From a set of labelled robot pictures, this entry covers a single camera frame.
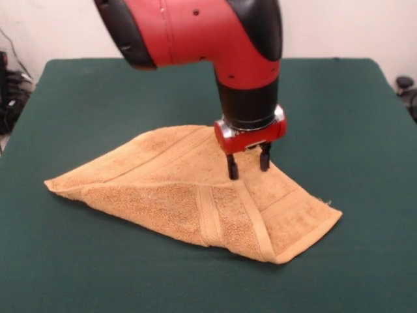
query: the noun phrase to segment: towel fold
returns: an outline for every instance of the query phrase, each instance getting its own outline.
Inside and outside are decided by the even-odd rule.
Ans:
[[[174,239],[286,263],[324,236],[342,212],[308,194],[259,149],[235,155],[231,181],[212,127],[165,127],[45,181],[64,198]]]

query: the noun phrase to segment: towel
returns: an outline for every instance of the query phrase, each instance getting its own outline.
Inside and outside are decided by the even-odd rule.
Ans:
[[[342,212],[310,195],[260,149],[235,155],[231,181],[212,127],[164,127],[56,178],[50,192],[193,245],[283,264],[314,245]]]

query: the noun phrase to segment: folded towel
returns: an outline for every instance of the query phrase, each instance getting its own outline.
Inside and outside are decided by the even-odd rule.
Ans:
[[[174,239],[286,263],[324,236],[342,212],[308,194],[259,149],[235,155],[231,181],[212,127],[146,132],[57,178],[51,192]]]

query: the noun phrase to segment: black cable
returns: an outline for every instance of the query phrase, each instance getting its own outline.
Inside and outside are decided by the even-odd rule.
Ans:
[[[20,67],[22,68],[22,70],[25,71],[26,75],[28,75],[28,77],[30,77],[32,79],[32,76],[30,75],[29,71],[26,69],[26,67],[22,64],[22,62],[19,60],[18,54],[16,53],[16,49],[14,47],[13,41],[12,39],[10,39],[10,37],[5,33],[4,30],[2,30],[2,28],[0,27],[0,33],[6,38],[6,40],[10,43],[11,47],[12,47],[12,51],[14,54],[14,57],[16,58],[17,62],[19,63]]]

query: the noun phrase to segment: black object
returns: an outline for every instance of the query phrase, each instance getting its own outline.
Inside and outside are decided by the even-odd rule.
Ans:
[[[22,87],[22,72],[7,70],[7,54],[0,52],[0,135],[10,134],[31,93]]]
[[[263,143],[261,145],[262,153],[261,153],[261,171],[267,171],[270,167],[270,150],[272,144],[271,143]]]
[[[229,170],[229,178],[232,180],[239,179],[239,172],[237,168],[237,164],[235,162],[235,158],[233,155],[227,155],[227,169]]]
[[[7,54],[0,52],[0,105],[8,103],[7,95]]]
[[[126,61],[140,70],[156,70],[142,34],[124,0],[94,0],[116,46]]]
[[[270,61],[281,59],[282,21],[276,0],[227,0],[245,28],[252,44]]]
[[[225,122],[238,130],[255,130],[275,119],[278,78],[256,89],[233,89],[216,79]]]
[[[408,76],[399,76],[396,80],[397,96],[399,96],[411,117],[417,123],[417,88],[411,87],[414,85],[414,80]]]

